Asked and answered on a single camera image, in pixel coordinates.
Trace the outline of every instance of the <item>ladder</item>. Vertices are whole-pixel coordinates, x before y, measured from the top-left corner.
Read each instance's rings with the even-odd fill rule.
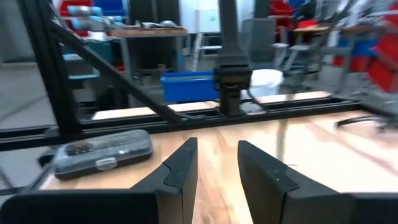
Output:
[[[207,33],[200,32],[197,34],[197,37],[195,39],[195,44],[193,47],[193,52],[191,54],[192,58],[192,66],[191,66],[191,71],[196,72],[198,70],[198,63],[200,57],[204,56],[206,50],[219,50],[221,49],[220,45],[205,45],[205,35]]]

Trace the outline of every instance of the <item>blue container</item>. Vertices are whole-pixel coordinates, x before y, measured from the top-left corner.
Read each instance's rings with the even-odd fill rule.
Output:
[[[102,8],[103,16],[126,16],[123,0],[94,0],[94,6]]]
[[[372,48],[379,42],[379,40],[358,40],[355,42],[353,56],[362,57],[375,57],[376,54],[372,51]],[[347,47],[348,41],[345,39],[339,40],[338,47]]]
[[[103,57],[104,60],[113,64],[113,53],[112,53],[111,42],[93,40],[93,41],[88,41],[86,43],[86,46],[88,46],[93,51],[95,51],[97,54],[99,54],[101,57]],[[63,54],[75,54],[75,52],[73,52],[71,49],[68,49],[66,47],[62,48],[62,53]]]
[[[165,102],[192,102],[218,99],[213,72],[165,73],[160,79]]]

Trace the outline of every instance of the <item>wall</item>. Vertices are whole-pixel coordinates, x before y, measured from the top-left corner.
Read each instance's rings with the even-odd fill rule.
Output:
[[[16,0],[0,0],[0,56],[2,62],[34,61]]]
[[[235,0],[237,4],[238,26],[245,19],[252,17],[254,0]],[[186,28],[189,33],[196,33],[197,9],[199,8],[218,8],[218,0],[180,0],[180,15],[182,18],[181,26]]]

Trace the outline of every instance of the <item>gray chair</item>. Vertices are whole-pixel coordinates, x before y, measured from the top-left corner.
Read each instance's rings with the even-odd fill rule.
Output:
[[[276,19],[246,19],[242,22],[239,43],[252,62],[253,68],[269,68],[274,60]]]
[[[280,70],[283,61],[287,55],[287,49],[289,48],[289,41],[287,40],[287,30],[286,27],[280,26],[278,27],[280,42],[272,44],[273,48],[275,48],[275,56],[274,56],[274,68]]]
[[[349,0],[348,3],[346,4],[345,8],[338,13],[333,14],[329,18],[329,24],[328,28],[322,32],[320,37],[317,39],[316,42],[314,42],[311,45],[307,44],[296,44],[293,47],[291,47],[289,50],[292,51],[292,53],[289,56],[289,59],[286,63],[285,66],[285,71],[289,71],[293,62],[298,56],[305,57],[307,59],[307,62],[304,63],[302,67],[302,72],[301,75],[306,75],[308,72],[308,66],[311,64],[311,58],[313,55],[318,55],[318,68],[320,71],[322,67],[322,61],[323,61],[323,56],[325,54],[343,54],[346,55],[348,53],[347,49],[339,49],[339,48],[330,48],[330,47],[322,47],[324,43],[328,40],[329,34],[332,30],[335,29],[336,25],[338,24],[339,20],[341,19],[340,15],[345,14],[347,10],[352,6],[352,3],[354,0]]]

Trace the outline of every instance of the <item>chair leg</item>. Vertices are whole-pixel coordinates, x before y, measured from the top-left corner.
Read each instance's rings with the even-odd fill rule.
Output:
[[[280,49],[275,50],[274,61],[272,62],[274,69],[278,69],[278,59],[280,57]]]
[[[280,67],[282,65],[282,62],[285,60],[286,54],[287,54],[287,49],[280,49],[280,54],[279,56],[276,58],[276,68],[280,70]]]
[[[286,62],[286,66],[285,66],[285,69],[284,69],[285,71],[289,71],[290,70],[294,60],[297,57],[297,54],[298,54],[297,50],[293,50],[293,52],[290,54],[289,59],[287,59],[287,62]]]

